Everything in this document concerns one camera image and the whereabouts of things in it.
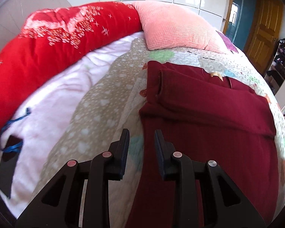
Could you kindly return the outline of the dark red sweater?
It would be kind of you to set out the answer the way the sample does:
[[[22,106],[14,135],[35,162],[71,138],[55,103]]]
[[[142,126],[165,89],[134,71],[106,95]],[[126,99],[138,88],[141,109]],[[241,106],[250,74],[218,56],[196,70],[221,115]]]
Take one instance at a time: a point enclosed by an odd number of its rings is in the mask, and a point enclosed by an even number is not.
[[[216,161],[270,223],[279,190],[276,128],[267,99],[236,79],[150,61],[140,109],[142,175],[127,227],[171,227],[175,184],[160,176],[154,132],[198,162]]]

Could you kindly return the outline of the black smartphone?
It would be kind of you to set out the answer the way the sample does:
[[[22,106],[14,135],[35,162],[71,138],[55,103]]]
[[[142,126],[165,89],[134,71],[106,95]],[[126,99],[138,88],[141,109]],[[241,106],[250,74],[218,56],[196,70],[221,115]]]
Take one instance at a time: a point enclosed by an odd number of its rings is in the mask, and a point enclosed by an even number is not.
[[[13,176],[22,150],[23,140],[10,135],[0,160],[0,190],[7,198],[11,197]]]

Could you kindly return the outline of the white blanket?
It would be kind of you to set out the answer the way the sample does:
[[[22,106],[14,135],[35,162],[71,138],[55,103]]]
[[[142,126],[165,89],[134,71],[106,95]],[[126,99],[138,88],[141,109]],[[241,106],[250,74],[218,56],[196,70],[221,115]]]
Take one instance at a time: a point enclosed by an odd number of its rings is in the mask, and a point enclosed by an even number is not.
[[[130,50],[132,41],[143,37],[143,32],[137,32],[89,52],[46,82],[17,110],[13,116],[16,122],[0,139],[0,148],[10,135],[24,143],[13,176],[11,197],[0,192],[12,217],[18,218],[30,202],[48,154],[66,131],[80,100],[108,72],[111,64]]]

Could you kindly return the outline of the cluttered shelf rack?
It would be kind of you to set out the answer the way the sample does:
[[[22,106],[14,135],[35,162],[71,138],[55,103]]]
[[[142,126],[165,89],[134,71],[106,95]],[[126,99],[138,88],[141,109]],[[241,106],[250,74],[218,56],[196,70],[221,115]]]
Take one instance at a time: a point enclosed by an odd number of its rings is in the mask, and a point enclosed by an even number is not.
[[[274,95],[285,81],[285,38],[278,41],[272,63],[266,71],[264,79]]]

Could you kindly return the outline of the patchwork quilted bedspread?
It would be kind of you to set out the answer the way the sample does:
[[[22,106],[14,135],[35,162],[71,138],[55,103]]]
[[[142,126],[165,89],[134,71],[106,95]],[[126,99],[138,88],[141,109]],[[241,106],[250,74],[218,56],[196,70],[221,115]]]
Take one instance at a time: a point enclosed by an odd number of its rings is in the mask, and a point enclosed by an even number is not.
[[[219,72],[267,98],[277,131],[279,193],[275,211],[279,213],[285,205],[285,119],[263,77],[242,51],[218,54],[186,47],[149,51],[144,39],[135,39],[130,50],[118,57],[107,74],[82,98],[66,131],[49,153],[34,194],[68,160],[91,160],[127,128],[131,138],[126,174],[122,181],[109,184],[110,225],[125,227],[142,173],[143,128],[138,112],[146,100],[142,93],[147,86],[146,63],[150,60],[190,65],[207,73]]]

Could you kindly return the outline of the purple cloth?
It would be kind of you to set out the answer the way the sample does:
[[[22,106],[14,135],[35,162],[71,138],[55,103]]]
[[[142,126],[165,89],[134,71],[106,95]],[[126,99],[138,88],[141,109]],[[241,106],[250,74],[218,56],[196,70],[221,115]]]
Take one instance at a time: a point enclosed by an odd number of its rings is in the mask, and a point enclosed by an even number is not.
[[[226,37],[222,32],[220,31],[216,31],[218,35],[220,35],[220,37],[222,38],[224,44],[226,45],[227,51],[231,52],[233,54],[238,54],[239,51],[237,49],[237,47],[231,42],[231,40]]]

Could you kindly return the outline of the wooden door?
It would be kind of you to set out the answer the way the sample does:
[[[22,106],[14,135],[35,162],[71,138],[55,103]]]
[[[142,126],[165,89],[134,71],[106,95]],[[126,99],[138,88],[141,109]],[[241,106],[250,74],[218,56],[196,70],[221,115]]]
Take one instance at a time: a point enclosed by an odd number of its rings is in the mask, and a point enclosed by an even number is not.
[[[282,19],[283,4],[280,0],[257,0],[244,53],[261,75],[269,68]]]

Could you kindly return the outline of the red floral quilt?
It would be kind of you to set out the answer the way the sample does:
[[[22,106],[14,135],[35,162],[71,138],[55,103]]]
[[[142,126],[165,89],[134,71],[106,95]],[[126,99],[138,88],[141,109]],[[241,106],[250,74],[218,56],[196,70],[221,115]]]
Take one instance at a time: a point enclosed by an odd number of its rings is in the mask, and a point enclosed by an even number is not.
[[[96,2],[30,14],[0,52],[0,131],[19,106],[90,51],[142,30],[134,6]]]

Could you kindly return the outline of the pink textured pillow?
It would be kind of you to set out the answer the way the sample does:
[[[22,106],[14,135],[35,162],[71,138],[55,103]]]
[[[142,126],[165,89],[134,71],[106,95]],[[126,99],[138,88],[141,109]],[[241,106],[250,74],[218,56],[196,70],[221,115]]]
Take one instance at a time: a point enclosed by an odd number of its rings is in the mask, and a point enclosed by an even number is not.
[[[225,54],[227,47],[215,28],[200,15],[164,2],[135,1],[149,50],[189,47]]]

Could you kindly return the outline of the beige round headboard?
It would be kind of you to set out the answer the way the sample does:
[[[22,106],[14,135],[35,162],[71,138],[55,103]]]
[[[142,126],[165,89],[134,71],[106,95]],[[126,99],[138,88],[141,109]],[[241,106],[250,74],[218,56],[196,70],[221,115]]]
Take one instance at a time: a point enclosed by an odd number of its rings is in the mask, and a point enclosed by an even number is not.
[[[0,6],[0,52],[36,10],[69,7],[68,0],[7,0]]]

